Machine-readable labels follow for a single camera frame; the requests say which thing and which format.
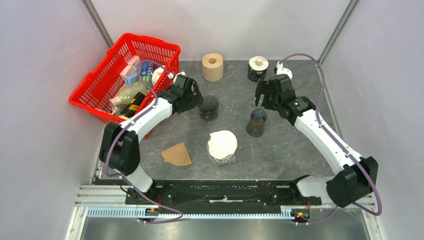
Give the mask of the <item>dark glass carafe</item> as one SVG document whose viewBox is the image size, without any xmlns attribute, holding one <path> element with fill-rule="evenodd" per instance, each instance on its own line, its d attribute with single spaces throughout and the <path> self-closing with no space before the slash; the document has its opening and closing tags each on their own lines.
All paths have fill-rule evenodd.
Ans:
<svg viewBox="0 0 424 240">
<path fill-rule="evenodd" d="M 263 108 L 257 108 L 250 114 L 245 130 L 252 137 L 261 137 L 265 132 L 265 123 L 268 115 Z"/>
</svg>

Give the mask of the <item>white paper coffee filter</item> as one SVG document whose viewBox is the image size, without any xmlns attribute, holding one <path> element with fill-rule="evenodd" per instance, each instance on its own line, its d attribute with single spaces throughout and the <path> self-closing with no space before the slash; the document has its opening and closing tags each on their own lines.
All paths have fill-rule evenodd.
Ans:
<svg viewBox="0 0 424 240">
<path fill-rule="evenodd" d="M 229 130 L 215 131 L 209 134 L 207 145 L 210 147 L 238 147 L 238 141 L 234 133 Z"/>
</svg>

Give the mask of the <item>red plastic shopping basket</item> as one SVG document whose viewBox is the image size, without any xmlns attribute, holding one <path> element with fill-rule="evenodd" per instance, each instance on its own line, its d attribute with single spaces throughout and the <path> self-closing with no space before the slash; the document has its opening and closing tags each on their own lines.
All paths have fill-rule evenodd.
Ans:
<svg viewBox="0 0 424 240">
<path fill-rule="evenodd" d="M 127 62 L 133 56 L 139 56 L 142 60 L 157 62 L 169 72 L 177 74 L 180 71 L 180 53 L 181 48 L 177 44 L 151 36 L 125 33 L 107 51 L 95 70 L 85 76 L 69 97 L 69 102 L 105 124 L 119 124 L 123 119 L 113 114 L 109 99 L 125 85 L 120 72 Z"/>
</svg>

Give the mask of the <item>black wrapped paper roll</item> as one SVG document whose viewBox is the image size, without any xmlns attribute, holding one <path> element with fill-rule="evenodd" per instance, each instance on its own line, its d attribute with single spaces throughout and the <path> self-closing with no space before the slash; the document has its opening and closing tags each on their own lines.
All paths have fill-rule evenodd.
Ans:
<svg viewBox="0 0 424 240">
<path fill-rule="evenodd" d="M 252 82 L 264 80 L 267 75 L 269 62 L 263 56 L 254 56 L 248 61 L 247 78 Z"/>
</svg>

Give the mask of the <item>aluminium slotted rail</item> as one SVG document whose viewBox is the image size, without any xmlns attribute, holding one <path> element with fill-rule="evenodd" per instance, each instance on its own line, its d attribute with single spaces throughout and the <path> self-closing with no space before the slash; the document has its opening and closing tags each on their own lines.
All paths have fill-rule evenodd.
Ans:
<svg viewBox="0 0 424 240">
<path fill-rule="evenodd" d="M 304 205 L 272 206 L 262 201 L 257 207 L 243 210 L 238 202 L 217 201 L 206 206 L 189 203 L 176 207 L 180 213 L 160 210 L 154 204 L 127 204 L 127 195 L 116 185 L 82 185 L 75 207 L 85 208 L 88 217 L 136 218 L 140 220 L 168 219 L 282 219 L 294 220 L 295 214 L 305 210 Z"/>
</svg>

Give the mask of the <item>pale green liquid bottle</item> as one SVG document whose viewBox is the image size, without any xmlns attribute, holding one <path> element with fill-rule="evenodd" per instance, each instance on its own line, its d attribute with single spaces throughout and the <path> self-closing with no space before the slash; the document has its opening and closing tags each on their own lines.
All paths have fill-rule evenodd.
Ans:
<svg viewBox="0 0 424 240">
<path fill-rule="evenodd" d="M 131 85 L 125 85 L 121 88 L 114 97 L 108 100 L 112 107 L 112 113 L 117 116 L 119 111 L 122 111 L 138 92 L 143 93 L 147 97 L 150 91 L 141 81 L 137 81 Z"/>
</svg>

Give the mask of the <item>pink white packet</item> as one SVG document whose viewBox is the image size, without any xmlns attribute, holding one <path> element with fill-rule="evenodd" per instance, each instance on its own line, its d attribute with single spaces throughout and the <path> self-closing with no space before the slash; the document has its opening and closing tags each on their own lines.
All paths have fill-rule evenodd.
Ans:
<svg viewBox="0 0 424 240">
<path fill-rule="evenodd" d="M 134 55 L 128 62 L 127 65 L 120 72 L 120 78 L 125 80 L 127 76 L 137 71 L 141 65 L 141 58 L 138 55 Z"/>
</svg>

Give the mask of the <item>clear glass dripper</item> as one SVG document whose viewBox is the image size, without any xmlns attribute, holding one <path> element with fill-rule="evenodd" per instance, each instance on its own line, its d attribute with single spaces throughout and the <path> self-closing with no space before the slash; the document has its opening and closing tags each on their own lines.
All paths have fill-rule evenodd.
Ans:
<svg viewBox="0 0 424 240">
<path fill-rule="evenodd" d="M 208 157 L 218 166 L 225 166 L 230 162 L 235 162 L 237 147 L 207 146 Z"/>
</svg>

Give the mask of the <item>brown paper coffee filter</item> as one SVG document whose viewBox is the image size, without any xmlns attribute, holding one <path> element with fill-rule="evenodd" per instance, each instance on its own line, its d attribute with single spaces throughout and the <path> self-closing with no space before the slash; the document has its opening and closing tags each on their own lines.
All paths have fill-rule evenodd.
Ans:
<svg viewBox="0 0 424 240">
<path fill-rule="evenodd" d="M 183 142 L 162 151 L 161 155 L 166 163 L 174 166 L 185 167 L 192 164 L 191 157 Z"/>
</svg>

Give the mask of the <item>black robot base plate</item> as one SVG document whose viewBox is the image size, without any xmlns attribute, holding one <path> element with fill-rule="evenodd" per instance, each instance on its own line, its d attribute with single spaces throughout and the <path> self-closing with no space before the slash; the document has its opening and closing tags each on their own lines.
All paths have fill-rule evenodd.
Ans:
<svg viewBox="0 0 424 240">
<path fill-rule="evenodd" d="M 258 207 L 259 202 L 271 206 L 320 206 L 320 197 L 302 196 L 294 180 L 154 180 L 146 196 L 176 209 L 188 204 L 206 206 L 223 201 L 239 203 L 243 210 Z"/>
</svg>

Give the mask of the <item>white bottle in basket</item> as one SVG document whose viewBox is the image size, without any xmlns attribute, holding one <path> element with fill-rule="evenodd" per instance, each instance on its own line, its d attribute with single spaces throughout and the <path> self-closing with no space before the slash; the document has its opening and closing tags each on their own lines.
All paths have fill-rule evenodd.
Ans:
<svg viewBox="0 0 424 240">
<path fill-rule="evenodd" d="M 164 72 L 164 65 L 162 66 L 162 67 L 157 67 L 154 71 L 153 71 L 153 73 L 152 73 L 152 75 L 151 75 L 151 82 L 152 82 L 152 85 L 153 86 L 155 86 L 156 85 L 156 83 L 159 81 L 159 79 L 160 79 L 160 77 L 161 77 L 161 75 L 163 74 L 163 72 Z"/>
</svg>

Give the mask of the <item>small glass server cup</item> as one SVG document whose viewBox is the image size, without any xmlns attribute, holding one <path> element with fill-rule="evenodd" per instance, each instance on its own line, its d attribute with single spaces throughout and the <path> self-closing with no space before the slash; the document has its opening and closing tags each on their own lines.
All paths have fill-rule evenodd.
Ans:
<svg viewBox="0 0 424 240">
<path fill-rule="evenodd" d="M 215 164 L 217 164 L 218 166 L 225 166 L 228 163 L 230 163 L 232 160 L 230 158 L 226 158 L 226 159 L 214 159 L 213 160 Z"/>
</svg>

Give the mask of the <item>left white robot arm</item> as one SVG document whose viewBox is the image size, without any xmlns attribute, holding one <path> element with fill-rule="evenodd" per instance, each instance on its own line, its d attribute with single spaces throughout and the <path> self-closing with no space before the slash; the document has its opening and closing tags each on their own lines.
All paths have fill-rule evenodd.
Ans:
<svg viewBox="0 0 424 240">
<path fill-rule="evenodd" d="M 197 82 L 182 73 L 174 77 L 172 85 L 153 96 L 153 101 L 130 119 L 106 125 L 99 152 L 103 173 L 110 176 L 109 170 L 116 171 L 138 190 L 137 197 L 144 204 L 152 204 L 157 191 L 151 187 L 153 179 L 141 167 L 141 140 L 163 120 L 203 103 Z"/>
</svg>

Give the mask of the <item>black yellow package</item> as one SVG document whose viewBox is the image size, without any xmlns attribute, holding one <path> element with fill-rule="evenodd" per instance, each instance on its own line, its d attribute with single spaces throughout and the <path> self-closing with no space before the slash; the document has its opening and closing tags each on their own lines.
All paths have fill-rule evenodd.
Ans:
<svg viewBox="0 0 424 240">
<path fill-rule="evenodd" d="M 130 102 L 123 108 L 123 110 L 119 114 L 119 118 L 128 120 L 132 118 L 136 112 L 139 110 L 142 102 L 146 98 L 146 95 L 142 92 L 138 92 Z"/>
</svg>

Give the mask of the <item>beige paper roll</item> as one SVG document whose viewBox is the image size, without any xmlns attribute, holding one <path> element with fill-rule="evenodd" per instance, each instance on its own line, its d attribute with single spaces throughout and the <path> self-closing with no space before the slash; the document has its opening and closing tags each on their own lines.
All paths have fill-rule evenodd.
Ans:
<svg viewBox="0 0 424 240">
<path fill-rule="evenodd" d="M 216 82 L 223 78 L 224 60 L 219 53 L 208 53 L 202 57 L 202 75 L 208 82 Z"/>
</svg>

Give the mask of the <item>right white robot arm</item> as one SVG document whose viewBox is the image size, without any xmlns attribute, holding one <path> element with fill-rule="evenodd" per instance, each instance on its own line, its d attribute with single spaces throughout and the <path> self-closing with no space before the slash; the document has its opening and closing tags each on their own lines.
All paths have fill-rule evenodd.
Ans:
<svg viewBox="0 0 424 240">
<path fill-rule="evenodd" d="M 279 116 L 303 133 L 331 167 L 334 176 L 305 177 L 288 191 L 289 200 L 300 205 L 309 197 L 329 198 L 345 208 L 373 193 L 379 165 L 369 156 L 348 146 L 325 122 L 306 96 L 297 96 L 291 79 L 277 74 L 257 82 L 254 102 Z"/>
</svg>

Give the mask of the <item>blue snack box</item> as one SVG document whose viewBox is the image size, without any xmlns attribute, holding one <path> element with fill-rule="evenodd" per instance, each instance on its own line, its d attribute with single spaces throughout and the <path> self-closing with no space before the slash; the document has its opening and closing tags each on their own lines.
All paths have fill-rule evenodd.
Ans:
<svg viewBox="0 0 424 240">
<path fill-rule="evenodd" d="M 156 69 L 156 65 L 151 62 L 142 62 L 139 67 L 139 80 L 146 82 L 148 85 L 152 86 L 152 77 L 153 72 Z"/>
</svg>

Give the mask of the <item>dark smoked plastic dripper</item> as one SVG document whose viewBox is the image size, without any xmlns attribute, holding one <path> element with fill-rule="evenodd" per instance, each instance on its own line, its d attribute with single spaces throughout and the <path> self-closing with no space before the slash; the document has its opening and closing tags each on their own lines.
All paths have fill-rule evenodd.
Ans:
<svg viewBox="0 0 424 240">
<path fill-rule="evenodd" d="M 199 116 L 208 122 L 213 121 L 219 115 L 219 100 L 213 95 L 203 97 L 203 103 L 198 106 Z"/>
</svg>

